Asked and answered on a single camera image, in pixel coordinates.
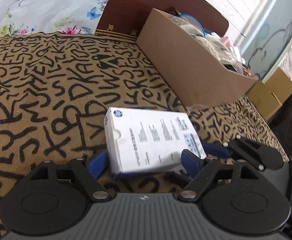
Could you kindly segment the white blue carton box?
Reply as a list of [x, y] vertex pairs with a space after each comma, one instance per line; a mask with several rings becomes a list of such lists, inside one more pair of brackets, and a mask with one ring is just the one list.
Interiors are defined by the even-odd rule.
[[187, 113], [110, 107], [104, 128], [114, 176], [176, 170], [183, 150], [207, 156]]

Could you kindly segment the small yellow cardboard box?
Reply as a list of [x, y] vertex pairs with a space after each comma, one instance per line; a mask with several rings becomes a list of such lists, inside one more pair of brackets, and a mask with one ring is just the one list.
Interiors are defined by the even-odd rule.
[[291, 94], [291, 79], [281, 68], [277, 68], [265, 83], [257, 81], [246, 96], [263, 119], [269, 121]]

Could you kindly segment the brown cardboard box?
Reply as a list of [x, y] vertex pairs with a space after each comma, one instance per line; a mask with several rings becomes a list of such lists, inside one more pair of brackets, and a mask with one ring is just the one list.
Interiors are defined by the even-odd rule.
[[184, 106], [200, 110], [232, 103], [256, 83], [255, 76], [225, 68], [171, 18], [153, 8], [137, 45]]

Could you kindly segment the floral white plastic bag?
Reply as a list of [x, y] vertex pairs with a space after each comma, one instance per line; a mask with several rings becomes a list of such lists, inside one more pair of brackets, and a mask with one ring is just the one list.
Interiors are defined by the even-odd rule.
[[0, 37], [34, 33], [92, 35], [109, 0], [0, 0]]

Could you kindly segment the clear plastic wrap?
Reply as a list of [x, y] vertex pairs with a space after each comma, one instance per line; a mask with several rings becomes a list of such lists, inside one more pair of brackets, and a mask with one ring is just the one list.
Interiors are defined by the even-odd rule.
[[223, 65], [233, 65], [236, 62], [245, 63], [238, 47], [235, 47], [228, 37], [207, 35], [208, 51]]

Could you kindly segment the leopard letter print blanket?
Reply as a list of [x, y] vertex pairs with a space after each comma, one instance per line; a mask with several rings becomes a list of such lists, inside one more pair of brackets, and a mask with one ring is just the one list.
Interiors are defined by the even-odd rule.
[[[0, 201], [39, 163], [65, 164], [106, 148], [110, 107], [185, 112], [202, 140], [243, 135], [281, 149], [257, 109], [241, 96], [195, 110], [180, 102], [135, 41], [118, 36], [0, 37]], [[181, 187], [163, 174], [100, 183], [116, 195], [62, 239], [231, 239], [169, 200]], [[0, 220], [0, 239], [8, 239]]]

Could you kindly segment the dark brown wooden headboard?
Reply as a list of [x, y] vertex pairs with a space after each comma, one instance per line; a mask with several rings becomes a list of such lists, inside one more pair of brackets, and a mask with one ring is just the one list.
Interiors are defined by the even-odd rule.
[[228, 20], [206, 0], [109, 0], [96, 32], [135, 40], [153, 8], [169, 14], [175, 8], [195, 17], [205, 29], [220, 36], [229, 28]]

